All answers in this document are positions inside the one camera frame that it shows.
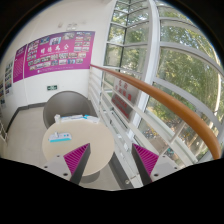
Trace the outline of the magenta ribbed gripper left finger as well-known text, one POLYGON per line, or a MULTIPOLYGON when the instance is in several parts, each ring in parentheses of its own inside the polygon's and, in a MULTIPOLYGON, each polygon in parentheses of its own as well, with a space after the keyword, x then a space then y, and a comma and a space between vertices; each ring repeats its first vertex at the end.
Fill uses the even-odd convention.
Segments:
POLYGON ((90 144, 85 144, 65 155, 56 155, 43 166, 43 169, 74 184, 79 184, 90 154, 90 144))

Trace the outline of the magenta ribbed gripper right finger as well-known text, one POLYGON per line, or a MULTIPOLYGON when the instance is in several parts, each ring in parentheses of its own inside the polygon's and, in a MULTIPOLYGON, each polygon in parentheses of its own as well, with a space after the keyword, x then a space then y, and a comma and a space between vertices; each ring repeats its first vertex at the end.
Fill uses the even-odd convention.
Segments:
POLYGON ((132 156, 143 185, 148 185, 179 170, 179 166, 166 155, 157 154, 132 144, 132 156))

